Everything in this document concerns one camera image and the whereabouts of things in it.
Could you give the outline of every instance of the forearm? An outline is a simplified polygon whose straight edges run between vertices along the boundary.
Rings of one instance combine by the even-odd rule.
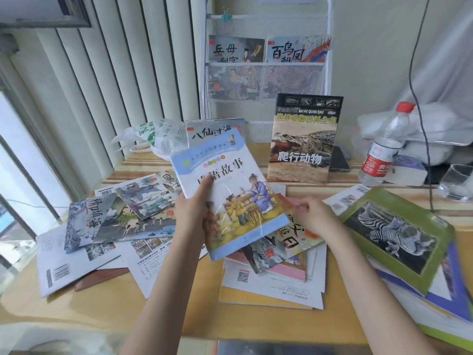
[[[176,229],[151,295],[120,355],[175,354],[202,245],[187,230]]]
[[[437,354],[343,225],[328,244],[373,354]]]

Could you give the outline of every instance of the person's left hand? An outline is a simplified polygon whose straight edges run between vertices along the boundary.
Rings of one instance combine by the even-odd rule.
[[[176,216],[176,233],[178,235],[192,234],[202,238],[203,243],[203,228],[202,223],[207,207],[205,201],[212,188],[213,177],[207,174],[202,180],[192,198],[186,199],[184,193],[181,193],[176,199],[175,216]]]

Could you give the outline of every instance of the binder clip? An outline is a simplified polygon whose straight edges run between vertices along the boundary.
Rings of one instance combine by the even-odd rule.
[[[231,21],[232,15],[228,13],[228,8],[223,8],[222,21]]]

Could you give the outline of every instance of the bottle label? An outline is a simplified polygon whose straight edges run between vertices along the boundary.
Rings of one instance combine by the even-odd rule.
[[[399,152],[399,149],[381,146],[373,142],[361,170],[372,177],[385,177],[391,163],[393,163],[393,157]]]

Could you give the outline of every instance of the zebra photo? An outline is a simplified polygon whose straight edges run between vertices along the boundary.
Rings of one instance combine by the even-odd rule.
[[[421,274],[437,240],[390,210],[369,201],[345,225]]]

